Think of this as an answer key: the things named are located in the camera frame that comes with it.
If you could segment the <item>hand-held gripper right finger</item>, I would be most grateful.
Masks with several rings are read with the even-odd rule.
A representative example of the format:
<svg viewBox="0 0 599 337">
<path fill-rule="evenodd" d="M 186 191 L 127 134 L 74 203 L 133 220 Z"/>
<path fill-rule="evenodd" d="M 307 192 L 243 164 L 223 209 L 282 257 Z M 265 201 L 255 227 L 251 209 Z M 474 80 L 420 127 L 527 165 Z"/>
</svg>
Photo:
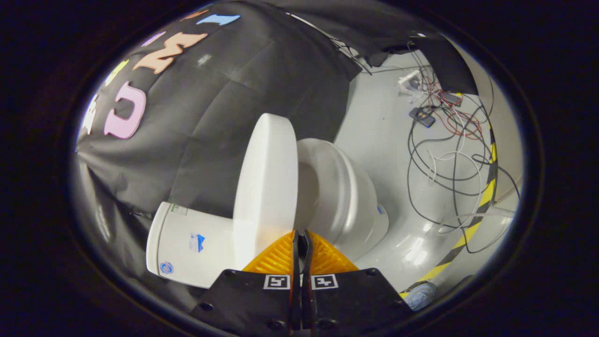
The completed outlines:
<svg viewBox="0 0 599 337">
<path fill-rule="evenodd" d="M 321 235 L 305 231 L 302 319 L 313 337 L 387 337 L 413 311 L 376 267 L 356 267 Z"/>
</svg>

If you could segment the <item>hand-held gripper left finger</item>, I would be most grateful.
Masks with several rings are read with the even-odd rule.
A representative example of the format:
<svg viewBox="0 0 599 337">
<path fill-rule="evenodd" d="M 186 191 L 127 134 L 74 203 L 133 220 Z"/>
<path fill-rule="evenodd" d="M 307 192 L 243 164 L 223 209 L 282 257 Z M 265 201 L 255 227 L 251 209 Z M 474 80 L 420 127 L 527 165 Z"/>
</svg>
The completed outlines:
<svg viewBox="0 0 599 337">
<path fill-rule="evenodd" d="M 291 231 L 242 270 L 224 270 L 191 316 L 238 337 L 289 337 L 300 328 L 298 239 Z"/>
</svg>

